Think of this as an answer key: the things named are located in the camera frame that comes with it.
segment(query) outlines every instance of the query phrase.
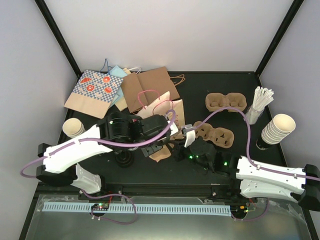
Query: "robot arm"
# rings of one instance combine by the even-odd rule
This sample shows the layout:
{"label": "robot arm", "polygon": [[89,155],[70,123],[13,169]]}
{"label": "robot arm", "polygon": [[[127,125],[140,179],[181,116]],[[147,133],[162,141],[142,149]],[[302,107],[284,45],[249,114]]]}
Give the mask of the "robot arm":
{"label": "robot arm", "polygon": [[[168,125],[168,122],[164,116],[160,115],[141,119],[138,116],[121,112],[112,113],[88,131],[60,145],[41,144],[39,146],[39,157],[45,156],[47,158],[43,160],[43,165],[37,168],[36,178],[55,187],[72,185],[85,190],[88,194],[100,192],[101,188],[104,187],[104,178],[83,169],[79,162],[98,154],[112,151],[119,154],[123,150],[133,151],[137,148],[123,149],[107,146],[97,141],[80,140],[94,138],[127,144],[144,142],[159,134]],[[156,149],[161,149],[162,141],[177,132],[177,126],[172,124],[170,131],[164,135],[164,138],[144,146],[144,150],[152,150],[155,148],[154,145],[157,146]]]}
{"label": "robot arm", "polygon": [[320,182],[297,176],[320,177],[318,168],[290,168],[253,161],[245,156],[217,151],[201,137],[180,151],[181,158],[193,159],[215,174],[230,178],[229,188],[217,186],[213,200],[241,202],[242,198],[275,198],[298,203],[302,208],[320,211]]}
{"label": "robot arm", "polygon": [[[103,176],[88,172],[79,165],[79,162],[94,155],[112,151],[115,154],[134,151],[137,147],[121,148],[97,141],[82,141],[82,139],[103,139],[126,144],[139,143],[158,135],[167,125],[168,120],[160,115],[141,119],[121,112],[112,113],[76,138],[57,146],[40,147],[42,149],[40,157],[47,158],[43,160],[43,165],[37,168],[36,177],[51,186],[72,185],[85,190],[88,194],[98,193],[105,187]],[[170,136],[177,132],[178,128],[173,124],[162,139],[143,147],[144,155],[148,156],[161,149],[161,145],[164,145]],[[177,161],[193,159],[214,174],[230,178],[229,187],[225,185],[216,187],[214,199],[236,203],[257,197],[277,198],[296,202],[305,209],[320,211],[320,183],[295,177],[295,175],[307,175],[319,178],[320,172],[317,167],[307,165],[305,168],[288,168],[254,161],[256,165],[271,170],[265,171],[253,166],[244,156],[216,151],[212,144],[205,142],[202,138],[195,139],[194,130],[184,131],[184,133],[186,133],[186,140],[181,141],[182,144],[179,144],[178,148],[173,148],[172,155]]]}

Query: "red print on bag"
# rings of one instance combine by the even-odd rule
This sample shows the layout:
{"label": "red print on bag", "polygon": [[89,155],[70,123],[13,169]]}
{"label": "red print on bag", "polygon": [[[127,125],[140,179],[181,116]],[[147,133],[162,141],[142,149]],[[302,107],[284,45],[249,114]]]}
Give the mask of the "red print on bag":
{"label": "red print on bag", "polygon": [[106,87],[106,88],[104,89],[104,91],[105,91],[107,94],[110,94],[110,93],[112,93],[112,88],[111,88],[111,87]]}
{"label": "red print on bag", "polygon": [[90,82],[92,79],[90,77],[85,77],[84,79],[81,80],[81,84],[84,84],[84,83],[87,83],[87,82]]}
{"label": "red print on bag", "polygon": [[108,82],[110,82],[110,79],[111,78],[109,76],[105,76],[102,80],[103,80],[104,83],[107,84]]}
{"label": "red print on bag", "polygon": [[86,87],[86,89],[89,91],[89,92],[92,92],[94,89],[95,89],[95,86],[94,85],[88,85]]}

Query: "white cable track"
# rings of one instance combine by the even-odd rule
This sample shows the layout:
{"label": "white cable track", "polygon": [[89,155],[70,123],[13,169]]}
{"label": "white cable track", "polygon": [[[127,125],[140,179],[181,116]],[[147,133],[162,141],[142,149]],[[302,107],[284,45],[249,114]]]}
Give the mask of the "white cable track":
{"label": "white cable track", "polygon": [[[87,202],[45,202],[43,212],[89,213],[95,203]],[[182,204],[135,204],[138,214],[176,215],[218,215],[231,216],[230,207],[223,205],[182,205]],[[94,213],[133,214],[131,204],[111,203],[108,210],[95,210]]]}

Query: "paper cup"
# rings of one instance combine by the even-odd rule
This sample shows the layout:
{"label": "paper cup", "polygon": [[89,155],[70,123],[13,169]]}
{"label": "paper cup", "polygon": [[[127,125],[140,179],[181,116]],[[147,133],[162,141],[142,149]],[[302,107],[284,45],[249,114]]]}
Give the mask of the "paper cup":
{"label": "paper cup", "polygon": [[268,135],[267,132],[262,132],[261,136],[262,136],[262,139],[269,144],[277,144],[281,141],[281,139],[274,138],[274,137]]}
{"label": "paper cup", "polygon": [[75,138],[83,134],[86,130],[82,122],[77,118],[70,118],[64,122],[62,131],[69,137]]}
{"label": "paper cup", "polygon": [[278,114],[262,130],[256,141],[256,146],[261,150],[266,150],[272,145],[280,143],[295,128],[296,123],[292,117],[286,114]]}
{"label": "paper cup", "polygon": [[277,129],[280,133],[291,133],[296,129],[295,120],[286,114],[278,114],[272,119],[272,125]]}
{"label": "paper cup", "polygon": [[277,136],[277,137],[280,137],[280,138],[284,138],[286,136],[289,135],[289,133],[280,133],[278,132],[276,129],[274,129],[271,124],[268,124],[266,127],[265,127],[265,130],[272,134],[273,136]]}

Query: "white wall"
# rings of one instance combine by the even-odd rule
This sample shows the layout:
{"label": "white wall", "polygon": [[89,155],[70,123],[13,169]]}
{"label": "white wall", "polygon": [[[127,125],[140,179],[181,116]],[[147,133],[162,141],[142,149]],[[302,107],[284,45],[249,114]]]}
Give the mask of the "white wall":
{"label": "white wall", "polygon": [[76,75],[33,0],[3,1],[0,15],[0,238],[16,240],[38,182],[19,170],[57,143]]}
{"label": "white wall", "polygon": [[[296,121],[282,141],[290,166],[320,169],[320,1],[304,1],[262,73],[263,86],[274,90],[271,112]],[[320,234],[320,213],[311,212]]]}
{"label": "white wall", "polygon": [[293,0],[46,0],[82,71],[255,71]]}

